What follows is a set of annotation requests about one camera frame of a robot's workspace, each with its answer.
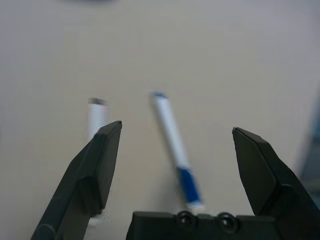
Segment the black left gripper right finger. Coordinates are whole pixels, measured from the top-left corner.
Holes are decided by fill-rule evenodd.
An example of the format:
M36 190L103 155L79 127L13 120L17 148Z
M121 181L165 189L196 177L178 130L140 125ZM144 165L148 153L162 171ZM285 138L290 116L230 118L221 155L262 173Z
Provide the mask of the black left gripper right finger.
M318 240L320 210L293 171L259 135L235 127L232 136L253 213L272 217L284 240Z

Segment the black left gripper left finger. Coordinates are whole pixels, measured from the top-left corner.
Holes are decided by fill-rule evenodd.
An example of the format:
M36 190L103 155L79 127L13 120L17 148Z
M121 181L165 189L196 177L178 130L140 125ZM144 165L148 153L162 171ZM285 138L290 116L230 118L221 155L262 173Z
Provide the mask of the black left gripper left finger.
M122 130L122 122L101 127L67 167L33 240L82 240L91 217L106 207Z

